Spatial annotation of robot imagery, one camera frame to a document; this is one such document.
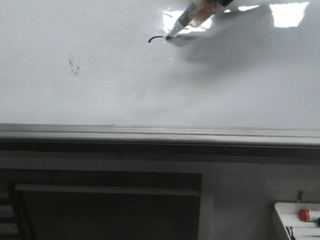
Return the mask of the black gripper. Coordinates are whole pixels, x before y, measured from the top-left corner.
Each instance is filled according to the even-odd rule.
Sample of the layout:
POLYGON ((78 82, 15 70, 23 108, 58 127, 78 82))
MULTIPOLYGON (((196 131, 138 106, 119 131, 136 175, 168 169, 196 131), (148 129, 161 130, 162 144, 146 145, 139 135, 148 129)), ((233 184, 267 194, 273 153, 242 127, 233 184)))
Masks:
POLYGON ((221 0, 220 1, 220 5, 222 6, 222 7, 226 7, 226 6, 228 6, 231 2, 233 2, 234 0, 221 0))

